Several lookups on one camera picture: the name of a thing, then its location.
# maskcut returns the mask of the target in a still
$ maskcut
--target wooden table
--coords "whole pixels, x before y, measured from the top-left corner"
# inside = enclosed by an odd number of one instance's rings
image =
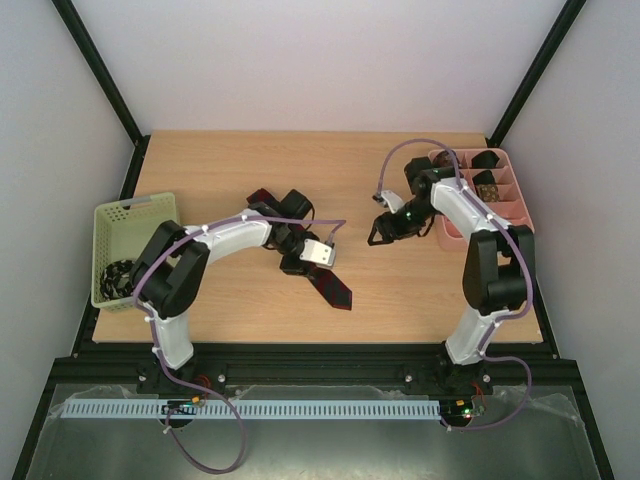
[[[346,218],[336,235],[334,272],[353,291],[353,310],[332,309],[308,280],[278,269],[280,255],[262,248],[216,262],[190,310],[200,342],[441,342],[464,310],[465,252],[445,252],[432,232],[369,247],[382,209],[371,199],[380,167],[397,143],[417,136],[452,147],[484,147],[481,134],[290,133],[158,131],[151,138],[136,195],[174,192],[183,224],[238,213],[260,187],[282,198],[295,188],[314,203],[316,218]],[[409,199],[403,167],[427,144],[401,150],[385,188]],[[330,227],[313,227],[321,239]],[[102,312],[96,342],[145,342],[149,327],[137,310]],[[505,324],[498,341],[540,342],[533,311]]]

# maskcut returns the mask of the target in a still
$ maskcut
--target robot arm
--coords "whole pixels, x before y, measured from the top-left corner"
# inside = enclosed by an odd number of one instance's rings
[[[518,310],[527,294],[520,265],[490,219],[504,227],[515,241],[532,277],[535,276],[533,233],[529,227],[513,226],[493,213],[464,179],[460,179],[461,189],[453,167],[432,168],[428,159],[416,158],[405,167],[405,175],[414,198],[403,204],[402,199],[389,190],[374,196],[389,211],[374,221],[369,245],[388,244],[417,235],[427,219],[438,213],[451,220],[469,243],[462,280],[468,306],[445,346],[454,364],[477,363],[504,317]],[[485,206],[492,217],[479,212],[474,203]],[[509,258],[509,263],[499,264],[498,254]]]
[[[179,257],[177,261],[164,262],[154,271],[140,293],[145,307],[153,313],[147,321],[155,323],[159,348],[167,365],[174,370],[193,356],[188,309],[196,298],[206,267],[245,248],[269,246],[277,250],[283,255],[280,268],[285,273],[309,278],[332,306],[351,308],[351,291],[326,270],[333,266],[335,260],[333,245],[318,241],[316,235],[299,225],[273,221],[276,217],[304,218],[310,210],[306,206],[306,198],[292,190],[282,202],[278,202],[266,190],[259,190],[248,200],[251,203],[249,208],[216,228],[181,227],[172,221],[164,222],[131,271],[132,282],[137,286],[151,265],[176,241],[204,230],[175,252],[174,255]],[[324,290],[314,283],[318,279],[322,279],[317,283]]]

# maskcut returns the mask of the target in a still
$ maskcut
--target black connector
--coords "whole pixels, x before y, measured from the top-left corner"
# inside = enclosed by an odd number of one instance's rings
[[[507,233],[518,246],[531,279],[535,279],[533,232],[527,226],[510,226]],[[498,254],[509,258],[498,265]],[[507,241],[498,231],[480,230],[471,234],[462,277],[467,303],[481,315],[508,308],[518,310],[527,298],[524,273]]]
[[[161,223],[131,269],[132,284],[136,286],[151,265],[184,235],[184,228],[173,220]],[[176,255],[180,258],[175,267],[163,262],[142,288],[142,299],[153,303],[160,318],[175,317],[191,306],[207,266],[209,249],[204,243],[191,240],[172,256]]]
[[[280,201],[280,213],[286,218],[302,220],[313,208],[307,197],[297,190],[291,190]]]
[[[496,168],[500,157],[491,150],[485,150],[471,159],[471,168]]]
[[[409,188],[411,188],[411,185],[413,185],[414,180],[420,172],[430,170],[431,168],[432,165],[429,157],[412,158],[411,161],[404,166],[404,176],[409,183]]]

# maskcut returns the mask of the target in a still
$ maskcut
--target pink compartment tray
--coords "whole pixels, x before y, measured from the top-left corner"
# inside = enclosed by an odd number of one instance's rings
[[[471,159],[481,152],[491,150],[498,155],[500,159],[496,168],[491,169],[493,177],[496,179],[498,185],[498,195],[500,196],[499,202],[489,202],[487,206],[493,210],[497,215],[501,216],[505,220],[509,220],[514,225],[528,225],[533,231],[533,222],[529,216],[529,211],[522,198],[522,192],[520,186],[516,180],[516,176],[513,173],[511,167],[511,161],[509,155],[504,150],[499,148],[468,148],[468,149],[453,149],[460,160],[460,172],[464,175],[464,179],[469,186],[473,188],[473,177],[478,173],[486,170],[471,168]],[[431,150],[429,152],[429,158],[433,158],[442,150]],[[436,235],[438,236],[438,243],[443,250],[466,250],[467,242],[462,238],[460,232],[453,226],[448,218],[443,215],[438,215],[435,221]]]

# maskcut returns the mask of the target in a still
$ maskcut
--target plastic basket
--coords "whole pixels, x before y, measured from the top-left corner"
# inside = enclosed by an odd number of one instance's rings
[[[505,220],[509,220],[513,225],[528,225],[533,231],[533,222],[524,203],[518,180],[516,179],[509,155],[499,148],[469,148],[469,149],[453,149],[456,152],[458,160],[460,160],[460,172],[464,175],[469,186],[473,186],[473,177],[486,169],[474,169],[471,167],[471,159],[481,152],[490,150],[500,159],[494,169],[490,169],[496,184],[500,201],[489,202],[487,206],[497,215]],[[429,158],[433,158],[442,150],[431,150]],[[443,250],[466,250],[467,242],[462,237],[458,229],[453,226],[451,221],[438,215],[435,221],[436,235],[438,243]]]
[[[158,225],[167,220],[180,223],[173,193],[105,203],[96,208],[91,269],[91,303],[94,307],[119,312],[133,306],[131,297],[104,298],[100,293],[100,276],[112,262],[136,260]]]

